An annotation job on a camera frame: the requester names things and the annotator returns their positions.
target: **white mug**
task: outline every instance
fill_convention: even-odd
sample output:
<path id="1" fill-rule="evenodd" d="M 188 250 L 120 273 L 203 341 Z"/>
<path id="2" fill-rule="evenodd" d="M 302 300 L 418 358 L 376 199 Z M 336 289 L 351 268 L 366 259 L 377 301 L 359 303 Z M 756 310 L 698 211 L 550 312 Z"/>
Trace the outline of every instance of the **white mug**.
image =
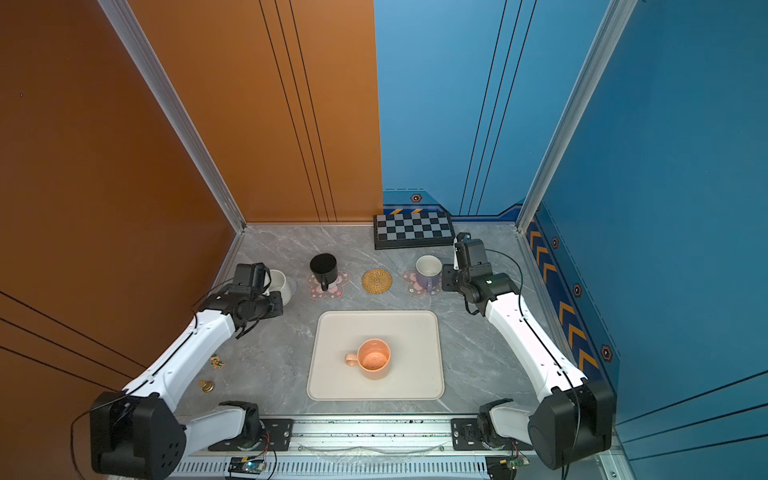
<path id="1" fill-rule="evenodd" d="M 291 283 L 293 283 L 285 273 L 279 270 L 270 270 L 272 283 L 270 283 L 270 292 L 280 292 L 283 297 L 283 305 L 288 305 L 291 296 L 293 296 L 293 289 Z"/>

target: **purple mug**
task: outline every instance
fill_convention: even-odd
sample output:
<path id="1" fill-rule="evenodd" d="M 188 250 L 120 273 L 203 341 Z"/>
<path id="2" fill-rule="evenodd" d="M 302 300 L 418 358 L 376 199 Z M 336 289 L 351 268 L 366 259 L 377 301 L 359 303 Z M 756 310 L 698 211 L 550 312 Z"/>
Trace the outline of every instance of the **purple mug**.
<path id="1" fill-rule="evenodd" d="M 416 282 L 421 288 L 432 292 L 440 284 L 442 261 L 438 257 L 425 255 L 416 261 Z"/>

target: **orange wall panel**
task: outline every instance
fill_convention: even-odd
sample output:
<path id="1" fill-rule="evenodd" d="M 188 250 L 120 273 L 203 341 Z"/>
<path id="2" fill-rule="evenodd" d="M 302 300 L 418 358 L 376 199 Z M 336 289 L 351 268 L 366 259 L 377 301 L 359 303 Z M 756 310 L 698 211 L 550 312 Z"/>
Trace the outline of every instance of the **orange wall panel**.
<path id="1" fill-rule="evenodd" d="M 278 5 L 289 11 L 291 2 Z M 336 217 L 370 220 L 383 208 L 373 1 L 292 6 Z"/>
<path id="2" fill-rule="evenodd" d="M 69 480 L 69 422 L 183 331 L 234 233 L 97 2 L 1 3 L 0 64 L 0 290 L 64 324 L 0 296 L 2 477 Z"/>
<path id="3" fill-rule="evenodd" d="M 130 4 L 247 221 L 380 213 L 372 0 Z"/>

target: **blue wall panel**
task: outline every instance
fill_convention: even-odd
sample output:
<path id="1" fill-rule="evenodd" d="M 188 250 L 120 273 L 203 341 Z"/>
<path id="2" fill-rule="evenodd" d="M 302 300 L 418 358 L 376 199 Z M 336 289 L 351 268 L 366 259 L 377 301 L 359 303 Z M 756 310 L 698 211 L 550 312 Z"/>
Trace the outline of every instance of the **blue wall panel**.
<path id="1" fill-rule="evenodd" d="M 759 480 L 765 478 L 768 439 L 732 443 L 630 462 L 638 479 Z"/>
<path id="2" fill-rule="evenodd" d="M 607 4 L 376 0 L 384 189 L 425 190 L 452 214 L 519 202 Z"/>
<path id="3" fill-rule="evenodd" d="M 638 2 L 545 196 L 621 358 L 618 422 L 766 368 L 766 24 L 757 0 Z M 761 404 L 764 380 L 619 425 L 620 437 Z M 766 433 L 764 410 L 627 451 Z M 633 465 L 639 480 L 681 478 L 671 465 L 717 455 L 705 450 Z M 684 477 L 742 478 L 720 466 Z"/>

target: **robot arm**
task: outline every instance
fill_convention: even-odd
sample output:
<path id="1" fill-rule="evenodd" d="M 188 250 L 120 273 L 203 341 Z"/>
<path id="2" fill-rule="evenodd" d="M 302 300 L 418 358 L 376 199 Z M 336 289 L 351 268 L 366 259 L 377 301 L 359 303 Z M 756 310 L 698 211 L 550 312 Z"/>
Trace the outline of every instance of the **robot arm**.
<path id="1" fill-rule="evenodd" d="M 509 401 L 481 407 L 478 425 L 484 442 L 492 447 L 510 438 L 522 440 L 552 469 L 609 449 L 616 414 L 611 388 L 587 380 L 557 348 L 509 276 L 493 273 L 482 241 L 459 233 L 454 246 L 454 270 L 443 285 L 455 285 L 467 304 L 474 303 L 476 313 L 498 329 L 531 378 L 540 402 L 534 412 Z"/>
<path id="2" fill-rule="evenodd" d="M 258 407 L 226 402 L 196 417 L 176 417 L 184 390 L 237 330 L 279 316 L 283 301 L 269 292 L 269 270 L 240 264 L 233 282 L 206 298 L 189 326 L 122 392 L 102 393 L 91 409 L 91 466 L 97 473 L 160 480 L 189 453 L 220 440 L 255 444 L 261 437 Z"/>

